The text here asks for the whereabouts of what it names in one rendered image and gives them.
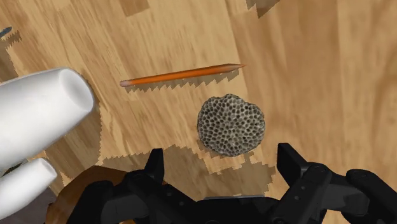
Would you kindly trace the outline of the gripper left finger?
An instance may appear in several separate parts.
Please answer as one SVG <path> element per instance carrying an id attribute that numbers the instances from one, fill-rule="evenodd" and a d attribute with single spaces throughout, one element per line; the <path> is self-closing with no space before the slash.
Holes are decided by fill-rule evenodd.
<path id="1" fill-rule="evenodd" d="M 199 224 L 195 201 L 163 180 L 163 149 L 156 148 L 144 169 L 126 173 L 118 185 L 108 180 L 89 184 L 67 224 L 117 224 L 145 218 L 148 224 Z"/>

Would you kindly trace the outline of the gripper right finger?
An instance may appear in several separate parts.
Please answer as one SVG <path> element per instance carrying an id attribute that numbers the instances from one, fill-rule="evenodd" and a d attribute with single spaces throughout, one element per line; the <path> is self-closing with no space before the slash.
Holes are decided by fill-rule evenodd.
<path id="1" fill-rule="evenodd" d="M 277 170 L 289 188 L 272 208 L 270 224 L 322 224 L 329 210 L 350 224 L 397 224 L 397 192 L 371 171 L 339 175 L 306 161 L 288 143 L 277 146 Z"/>

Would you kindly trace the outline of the brown round object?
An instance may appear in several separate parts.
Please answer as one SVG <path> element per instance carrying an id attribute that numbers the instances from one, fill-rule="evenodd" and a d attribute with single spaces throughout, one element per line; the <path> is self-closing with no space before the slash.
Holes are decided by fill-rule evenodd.
<path id="1" fill-rule="evenodd" d="M 126 171 L 93 165 L 75 177 L 58 194 L 56 201 L 48 206 L 45 224 L 66 224 L 86 186 L 95 181 L 109 180 L 119 184 Z"/>

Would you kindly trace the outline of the grey honeycomb round coral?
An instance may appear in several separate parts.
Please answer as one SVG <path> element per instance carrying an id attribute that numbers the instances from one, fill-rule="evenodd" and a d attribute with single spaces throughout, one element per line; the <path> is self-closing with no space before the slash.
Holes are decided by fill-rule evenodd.
<path id="1" fill-rule="evenodd" d="M 236 157 L 263 141 L 264 114 L 257 105 L 234 94 L 210 97 L 198 112 L 197 132 L 207 149 Z"/>

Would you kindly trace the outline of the small white cylinder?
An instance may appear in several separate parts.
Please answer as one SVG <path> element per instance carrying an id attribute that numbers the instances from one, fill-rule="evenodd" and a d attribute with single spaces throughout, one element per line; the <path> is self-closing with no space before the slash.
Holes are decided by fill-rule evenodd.
<path id="1" fill-rule="evenodd" d="M 0 220 L 23 209 L 56 179 L 57 172 L 37 158 L 0 178 Z"/>

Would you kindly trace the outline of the orange pencil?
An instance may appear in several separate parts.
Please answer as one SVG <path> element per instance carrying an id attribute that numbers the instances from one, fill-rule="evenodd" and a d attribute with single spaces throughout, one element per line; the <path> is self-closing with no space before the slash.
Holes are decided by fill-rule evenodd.
<path id="1" fill-rule="evenodd" d="M 245 67 L 245 64 L 222 64 L 217 66 L 201 67 L 185 71 L 178 71 L 173 73 L 158 74 L 154 76 L 146 76 L 142 78 L 134 78 L 130 80 L 120 81 L 121 87 L 130 87 L 135 85 L 142 85 L 148 83 L 157 83 L 163 81 L 182 80 L 187 78 L 194 78 L 199 76 L 209 76 L 220 73 L 229 73 L 236 69 Z"/>

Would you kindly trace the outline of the large white cylinder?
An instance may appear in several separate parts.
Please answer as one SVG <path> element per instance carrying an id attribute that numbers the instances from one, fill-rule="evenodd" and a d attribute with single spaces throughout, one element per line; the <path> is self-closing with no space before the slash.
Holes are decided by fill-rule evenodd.
<path id="1" fill-rule="evenodd" d="M 76 71 L 60 67 L 0 84 L 0 169 L 37 155 L 79 124 L 95 106 Z"/>

